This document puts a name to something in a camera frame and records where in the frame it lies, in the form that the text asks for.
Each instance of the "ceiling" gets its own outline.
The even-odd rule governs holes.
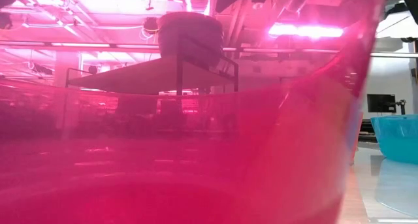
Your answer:
[[[263,5],[258,5],[250,0],[238,0],[223,12],[215,13],[215,0],[209,0],[209,15],[223,24],[225,46],[276,48],[274,39],[266,31],[276,21],[284,1],[266,0]],[[187,3],[187,0],[17,0],[1,9],[1,12],[11,14],[13,26],[9,30],[0,30],[0,40],[53,45],[49,48],[0,46],[0,74],[38,78],[40,74],[31,70],[32,63],[54,70],[55,49],[62,48],[62,43],[157,44],[157,35],[143,30],[145,19],[186,11]],[[307,0],[305,7],[328,12],[338,9],[342,3],[343,0]],[[159,58],[157,50],[154,51],[138,53],[134,49],[130,52],[117,48],[100,51],[96,47],[91,50],[83,48],[80,53],[85,65],[108,69],[107,66],[123,67]]]

